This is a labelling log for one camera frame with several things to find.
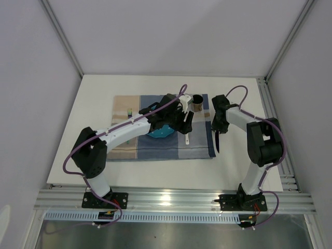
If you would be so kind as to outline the purple knife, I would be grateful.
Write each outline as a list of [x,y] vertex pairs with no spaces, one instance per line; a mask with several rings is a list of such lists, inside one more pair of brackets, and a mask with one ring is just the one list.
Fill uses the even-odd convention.
[[219,131],[215,131],[215,147],[218,153],[220,153]]

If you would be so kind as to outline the white ceramic spoon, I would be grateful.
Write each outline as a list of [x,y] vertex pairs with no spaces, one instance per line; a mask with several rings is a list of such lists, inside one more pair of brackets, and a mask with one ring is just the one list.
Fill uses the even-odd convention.
[[185,144],[189,145],[189,133],[185,134]]

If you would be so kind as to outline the teal dotted plate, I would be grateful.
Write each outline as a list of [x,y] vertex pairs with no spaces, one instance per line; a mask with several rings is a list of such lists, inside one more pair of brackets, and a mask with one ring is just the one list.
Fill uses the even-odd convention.
[[172,129],[169,125],[165,124],[162,128],[152,131],[152,132],[148,133],[147,135],[152,138],[159,139],[159,138],[165,138],[165,137],[173,134],[174,131],[175,130]]

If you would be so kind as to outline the blue beige checked cloth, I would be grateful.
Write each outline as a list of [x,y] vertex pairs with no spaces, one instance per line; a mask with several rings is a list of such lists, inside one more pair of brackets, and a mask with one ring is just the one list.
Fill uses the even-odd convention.
[[[185,135],[174,131],[173,134],[155,139],[148,135],[135,137],[115,147],[107,154],[108,161],[159,161],[210,159],[215,157],[209,97],[203,96],[203,109],[195,112],[192,120],[192,131],[189,133],[189,145],[185,144]],[[128,119],[127,110],[132,108],[133,114],[160,102],[161,95],[117,95],[114,97],[112,125]]]

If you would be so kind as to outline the brown mug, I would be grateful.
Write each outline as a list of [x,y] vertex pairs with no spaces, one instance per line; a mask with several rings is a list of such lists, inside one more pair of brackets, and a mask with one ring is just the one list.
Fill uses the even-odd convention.
[[203,105],[203,96],[194,94],[192,96],[192,110],[194,112],[200,112],[203,109],[202,105]]

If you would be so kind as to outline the purple teal fork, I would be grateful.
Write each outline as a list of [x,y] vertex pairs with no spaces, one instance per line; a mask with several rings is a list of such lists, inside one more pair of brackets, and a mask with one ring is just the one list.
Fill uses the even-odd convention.
[[128,116],[128,119],[132,118],[132,116],[133,116],[132,108],[128,108],[128,110],[127,110],[127,116]]

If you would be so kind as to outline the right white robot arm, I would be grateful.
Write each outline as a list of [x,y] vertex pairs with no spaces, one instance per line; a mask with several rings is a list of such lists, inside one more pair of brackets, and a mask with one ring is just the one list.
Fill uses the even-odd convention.
[[256,117],[239,104],[232,104],[225,95],[212,98],[215,116],[212,131],[215,132],[215,145],[219,149],[219,135],[228,132],[230,125],[235,125],[247,137],[247,153],[251,160],[247,175],[239,184],[233,200],[229,195],[219,196],[220,208],[240,211],[250,210],[262,202],[262,184],[270,168],[279,164],[285,157],[285,138],[276,118],[263,119]]

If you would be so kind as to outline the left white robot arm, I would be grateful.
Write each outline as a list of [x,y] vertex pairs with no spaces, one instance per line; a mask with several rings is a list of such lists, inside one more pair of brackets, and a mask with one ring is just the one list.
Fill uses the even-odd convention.
[[112,202],[111,188],[104,176],[107,154],[124,142],[169,126],[174,131],[187,134],[192,131],[192,97],[183,94],[166,94],[126,121],[98,131],[83,129],[74,145],[70,158],[81,170],[87,186],[95,193],[93,201],[100,208]]

